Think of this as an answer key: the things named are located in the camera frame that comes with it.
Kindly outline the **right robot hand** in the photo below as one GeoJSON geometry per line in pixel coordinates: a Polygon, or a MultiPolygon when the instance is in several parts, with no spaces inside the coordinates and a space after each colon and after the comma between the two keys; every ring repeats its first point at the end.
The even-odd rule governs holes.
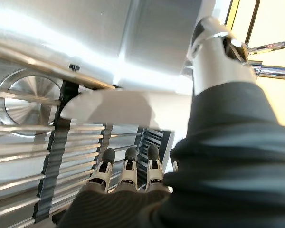
{"type": "Polygon", "coordinates": [[[59,228],[285,228],[285,127],[247,58],[248,50],[214,17],[195,27],[193,94],[96,90],[71,99],[64,119],[187,128],[164,173],[148,148],[145,193],[137,191],[136,151],[107,188],[115,157],[107,149],[59,228]]]}

